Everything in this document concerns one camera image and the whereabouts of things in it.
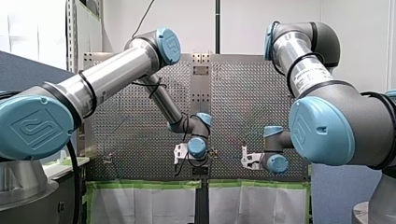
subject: metal frame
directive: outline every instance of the metal frame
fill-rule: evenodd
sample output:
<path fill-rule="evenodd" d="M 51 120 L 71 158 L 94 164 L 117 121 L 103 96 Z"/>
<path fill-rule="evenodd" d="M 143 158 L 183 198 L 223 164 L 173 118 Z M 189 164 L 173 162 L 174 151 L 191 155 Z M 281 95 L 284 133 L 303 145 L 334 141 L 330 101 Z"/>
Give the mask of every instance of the metal frame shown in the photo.
<path fill-rule="evenodd" d="M 86 53 L 84 56 L 84 68 L 87 69 L 91 66 L 94 66 L 100 62 L 102 62 L 105 59 L 108 59 L 111 57 L 113 54 L 110 53 Z M 223 146 L 221 142 L 218 141 L 219 138 L 224 137 L 224 135 L 227 135 L 227 132 L 230 131 L 230 127 L 232 127 L 233 130 L 237 130 L 238 132 L 243 131 L 242 127 L 238 126 L 229 126 L 229 127 L 222 127 L 221 125 L 219 126 L 219 123 L 222 122 L 233 122 L 233 109 L 230 108 L 232 111 L 229 111 L 231 114 L 230 115 L 221 115 L 219 114 L 218 109 L 221 108 L 222 106 L 227 108 L 227 106 L 233 106 L 233 105 L 239 105 L 241 102 L 234 102 L 233 98 L 228 97 L 229 95 L 222 95 L 223 91 L 227 91 L 228 89 L 230 90 L 239 90 L 238 88 L 244 88 L 242 91 L 249 91 L 248 88 L 251 86 L 252 91 L 257 92 L 257 94 L 260 95 L 259 101 L 256 99 L 256 101 L 251 101 L 251 104 L 255 104 L 252 106 L 252 109 L 262 109 L 264 107 L 265 111 L 255 111 L 252 113 L 251 117 L 246 118 L 246 116 L 242 115 L 242 119 L 244 119 L 247 122 L 256 124 L 256 120 L 260 122 L 262 119 L 261 113 L 267 114 L 270 113 L 270 118 L 264 118 L 264 119 L 269 119 L 273 123 L 265 123 L 265 125 L 283 125 L 284 127 L 287 126 L 287 119 L 288 119 L 288 113 L 290 110 L 290 106 L 292 104 L 292 99 L 289 96 L 289 92 L 286 87 L 286 81 L 284 80 L 283 77 L 278 75 L 276 71 L 272 68 L 272 65 L 265 62 L 262 58 L 262 56 L 246 56 L 246 55 L 213 55 L 213 54 L 183 54 L 181 61 L 179 64 L 184 64 L 182 67 L 179 67 L 180 69 L 183 70 L 183 76 L 188 76 L 190 75 L 189 80 L 190 81 L 190 86 L 189 84 L 186 83 L 186 79 L 180 80 L 179 77 L 176 79 L 173 77 L 175 73 L 175 69 L 171 67 L 165 67 L 163 70 L 159 72 L 159 75 L 163 77 L 163 80 L 166 81 L 172 81 L 172 83 L 169 83 L 168 85 L 168 90 L 170 94 L 174 97 L 176 100 L 177 104 L 181 106 L 181 111 L 188 112 L 190 111 L 191 114 L 197 113 L 200 111 L 203 112 L 208 112 L 211 113 L 214 116 L 214 125 L 212 128 L 212 135 L 210 138 L 209 142 L 209 148 L 212 149 L 213 151 L 217 151 L 217 158 L 212 160 L 212 166 L 211 169 L 209 170 L 209 175 L 211 178 L 217 178 L 217 179 L 235 179 L 235 178 L 248 178 L 248 179 L 268 179 L 268 180 L 276 180 L 276 181 L 296 181 L 296 182 L 301 182 L 301 181 L 309 181 L 309 175 L 308 175 L 308 162 L 304 161 L 302 158 L 298 156 L 298 154 L 292 150 L 292 149 L 286 149 L 285 150 L 285 155 L 286 156 L 292 156 L 292 160 L 290 161 L 290 169 L 292 170 L 291 173 L 285 173 L 283 175 L 272 175 L 271 173 L 267 171 L 250 171 L 248 169 L 244 169 L 240 158 L 237 158 L 236 160 L 232 159 L 232 161 L 222 161 L 221 158 L 223 158 L 224 154 L 222 154 L 222 150 L 220 148 L 215 148 L 215 146 Z M 230 73 L 232 77 L 228 81 L 231 81 L 227 83 L 224 77 L 225 75 L 228 75 Z M 225 86 L 225 89 L 222 89 L 220 85 L 231 85 L 232 86 Z M 178 85 L 183 85 L 183 89 L 174 89 L 178 88 Z M 139 132 L 142 132 L 143 136 L 148 136 L 151 134 L 149 131 L 145 131 L 145 128 L 150 124 L 151 122 L 155 123 L 155 126 L 160 125 L 161 127 L 164 127 L 165 120 L 161 113 L 159 112 L 158 108 L 150 101 L 150 99 L 147 98 L 147 93 L 142 89 L 138 89 L 135 87 L 127 87 L 127 90 L 122 91 L 120 95 L 115 96 L 114 99 L 109 99 L 109 102 L 104 103 L 103 107 L 108 107 L 105 109 L 105 111 L 100 112 L 99 108 L 99 113 L 96 115 L 99 116 L 98 118 L 93 118 L 91 120 L 86 121 L 85 125 L 85 134 L 86 134 L 86 147 L 85 148 L 95 148 L 96 141 L 101 141 L 104 137 L 108 136 L 96 136 L 95 138 L 91 138 L 90 136 L 95 135 L 95 129 L 92 128 L 91 125 L 87 125 L 89 123 L 92 123 L 93 126 L 95 125 L 95 120 L 101 120 L 101 119 L 106 119 L 110 118 L 106 123 L 108 123 L 107 126 L 104 126 L 103 128 L 108 128 L 111 129 L 112 126 L 122 126 L 124 124 L 118 124 L 118 121 L 122 117 L 122 113 L 127 112 L 128 115 L 131 115 L 131 113 L 135 113 L 134 111 L 140 111 L 138 114 L 135 114 L 136 116 L 143 116 L 140 119 L 142 119 L 142 124 L 139 125 L 144 125 L 139 128 Z M 225 97 L 225 106 L 224 104 L 219 103 L 219 98 Z M 211 108 L 211 106 L 216 103 L 216 108 Z M 117 109 L 114 109 L 116 105 L 121 105 L 121 104 L 127 104 L 131 105 L 128 111 L 119 111 Z M 266 105 L 269 105 L 270 107 L 273 106 L 272 111 L 271 108 L 265 108 Z M 131 126 L 132 123 L 125 124 L 125 128 L 123 128 L 120 132 L 125 133 L 129 132 L 130 128 L 133 128 Z M 262 130 L 264 123 L 260 123 L 257 128 L 258 130 Z M 189 168 L 189 165 L 186 163 L 185 166 L 182 169 L 182 172 L 180 173 L 180 176 L 177 178 L 171 177 L 172 176 L 172 168 L 173 168 L 173 153 L 172 149 L 174 146 L 169 147 L 169 158 L 166 154 L 158 154 L 158 148 L 155 149 L 157 145 L 161 145 L 162 147 L 168 147 L 168 144 L 179 144 L 181 136 L 177 137 L 174 134 L 167 133 L 165 129 L 160 130 L 161 134 L 163 134 L 163 137 L 160 137 L 158 141 L 161 141 L 157 143 L 147 143 L 147 140 L 145 140 L 147 137 L 144 137 L 144 139 L 139 139 L 139 135 L 136 138 L 136 133 L 129 134 L 130 138 L 134 138 L 134 143 L 137 143 L 139 146 L 143 148 L 136 148 L 133 149 L 131 148 L 128 151 L 125 151 L 127 149 L 123 149 L 122 157 L 127 157 L 127 158 L 115 158 L 113 155 L 101 155 L 102 152 L 98 152 L 99 156 L 103 156 L 103 160 L 97 160 L 97 158 L 93 157 L 92 158 L 92 164 L 88 167 L 87 173 L 88 173 L 88 178 L 89 179 L 94 179 L 94 180 L 103 180 L 102 177 L 100 176 L 95 176 L 92 175 L 94 170 L 96 170 L 97 174 L 101 174 L 103 172 L 109 172 L 108 178 L 115 178 L 116 177 L 116 172 L 115 170 L 120 170 L 122 171 L 127 171 L 127 170 L 134 170 L 134 172 L 137 172 L 137 170 L 142 169 L 141 166 L 136 164 L 137 161 L 142 161 L 142 162 L 156 162 L 152 163 L 153 169 L 157 169 L 159 167 L 158 162 L 168 162 L 169 170 L 166 168 L 167 176 L 161 176 L 159 173 L 165 172 L 165 170 L 162 171 L 154 171 L 153 175 L 150 176 L 147 174 L 147 172 L 142 173 L 141 175 L 137 177 L 128 177 L 125 176 L 124 178 L 138 178 L 138 179 L 147 179 L 147 180 L 180 180 L 180 179 L 192 179 L 191 175 L 191 168 Z M 151 139 L 150 141 L 156 142 L 159 136 L 154 137 L 154 139 Z M 114 144 L 117 144 L 117 141 L 124 141 L 124 137 L 116 137 L 117 139 L 114 140 Z M 247 142 L 247 145 L 250 146 L 251 144 L 253 145 L 262 145 L 263 139 L 261 138 L 254 138 L 252 142 Z M 114 146 L 114 144 L 105 144 L 107 147 Z M 131 153 L 132 150 L 142 150 L 144 149 L 145 153 L 141 154 L 136 154 L 134 152 L 134 156 L 138 156 L 139 158 L 134 158 L 131 156 L 127 156 L 125 153 Z M 240 146 L 233 148 L 234 150 L 233 154 L 235 156 L 240 157 Z M 122 160 L 122 166 L 118 169 L 116 169 L 115 163 L 112 163 L 113 161 L 119 161 Z"/>
<path fill-rule="evenodd" d="M 76 0 L 66 2 L 66 29 L 67 29 L 67 71 L 78 71 L 78 34 L 77 34 L 77 7 Z"/>

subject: blue panel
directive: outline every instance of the blue panel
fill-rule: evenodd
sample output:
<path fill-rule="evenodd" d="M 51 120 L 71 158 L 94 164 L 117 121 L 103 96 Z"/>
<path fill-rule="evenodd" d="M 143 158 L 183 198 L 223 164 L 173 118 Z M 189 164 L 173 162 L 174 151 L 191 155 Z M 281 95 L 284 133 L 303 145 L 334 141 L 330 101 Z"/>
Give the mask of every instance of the blue panel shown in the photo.
<path fill-rule="evenodd" d="M 353 157 L 355 139 L 344 115 L 330 102 L 307 96 L 290 111 L 291 141 L 297 152 L 314 163 L 344 165 Z"/>
<path fill-rule="evenodd" d="M 368 202 L 381 177 L 364 166 L 312 167 L 312 213 L 314 223 L 351 224 L 352 208 Z"/>
<path fill-rule="evenodd" d="M 180 42 L 171 29 L 161 28 L 157 30 L 157 44 L 166 64 L 178 63 L 181 58 Z"/>
<path fill-rule="evenodd" d="M 74 129 L 70 112 L 44 96 L 18 96 L 0 104 L 0 156 L 39 160 L 61 150 Z"/>

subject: robotic arm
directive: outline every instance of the robotic arm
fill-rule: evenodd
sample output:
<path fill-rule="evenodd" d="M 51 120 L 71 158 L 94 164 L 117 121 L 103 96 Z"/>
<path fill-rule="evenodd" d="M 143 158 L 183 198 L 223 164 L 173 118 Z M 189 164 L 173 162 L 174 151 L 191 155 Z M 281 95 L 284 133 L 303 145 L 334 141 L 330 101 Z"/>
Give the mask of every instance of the robotic arm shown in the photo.
<path fill-rule="evenodd" d="M 265 59 L 286 74 L 296 97 L 289 116 L 290 138 L 314 163 L 358 164 L 383 169 L 395 164 L 395 106 L 387 95 L 360 94 L 335 80 L 340 45 L 319 23 L 279 24 L 267 30 Z"/>
<path fill-rule="evenodd" d="M 177 36 L 159 29 L 137 36 L 124 52 L 61 83 L 43 83 L 1 102 L 0 157 L 31 161 L 56 153 L 97 106 L 136 80 L 146 86 L 171 131 L 191 133 L 191 155 L 204 157 L 210 116 L 182 116 L 154 74 L 179 59 Z"/>

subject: white wall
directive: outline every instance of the white wall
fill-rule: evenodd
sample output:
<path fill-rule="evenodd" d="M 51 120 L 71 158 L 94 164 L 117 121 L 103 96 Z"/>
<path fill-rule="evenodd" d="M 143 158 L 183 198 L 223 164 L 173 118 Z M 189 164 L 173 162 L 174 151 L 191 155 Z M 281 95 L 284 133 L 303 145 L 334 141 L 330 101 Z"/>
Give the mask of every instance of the white wall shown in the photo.
<path fill-rule="evenodd" d="M 123 50 L 149 2 L 104 0 L 104 51 Z M 227 0 L 221 1 L 220 14 L 221 53 L 262 54 L 265 30 L 272 21 L 319 21 L 320 2 Z M 155 1 L 139 34 L 162 26 L 177 33 L 184 53 L 215 51 L 214 0 Z"/>
<path fill-rule="evenodd" d="M 359 91 L 387 90 L 390 1 L 322 0 L 322 21 L 341 42 L 334 75 Z"/>
<path fill-rule="evenodd" d="M 320 21 L 319 0 L 221 1 L 221 53 L 263 55 L 273 21 Z"/>
<path fill-rule="evenodd" d="M 151 0 L 104 0 L 104 51 L 122 51 Z M 214 51 L 213 0 L 155 1 L 139 34 L 169 27 L 177 33 L 184 53 Z"/>

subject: metal pole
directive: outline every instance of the metal pole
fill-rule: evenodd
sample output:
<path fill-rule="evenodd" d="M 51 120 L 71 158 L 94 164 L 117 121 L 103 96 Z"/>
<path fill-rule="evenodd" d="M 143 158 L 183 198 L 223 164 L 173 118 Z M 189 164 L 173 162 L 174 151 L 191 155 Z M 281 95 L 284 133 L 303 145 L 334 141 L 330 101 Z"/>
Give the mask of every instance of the metal pole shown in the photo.
<path fill-rule="evenodd" d="M 220 54 L 220 0 L 216 0 L 216 54 Z"/>

